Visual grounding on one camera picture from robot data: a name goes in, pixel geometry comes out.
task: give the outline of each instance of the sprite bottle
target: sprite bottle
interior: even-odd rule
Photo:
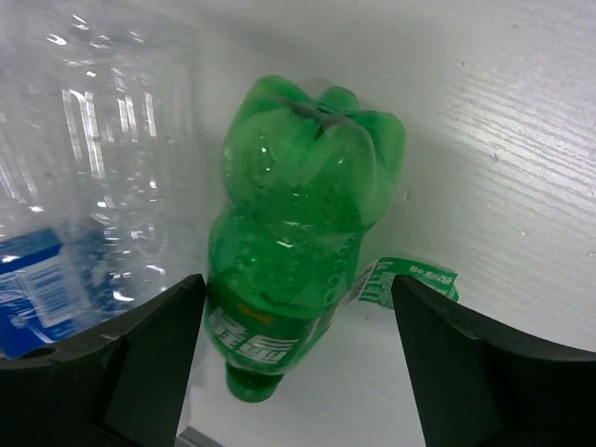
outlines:
[[[266,400],[345,303],[365,233],[393,196],[405,132],[340,87],[258,80],[223,145],[207,328],[241,400]]]

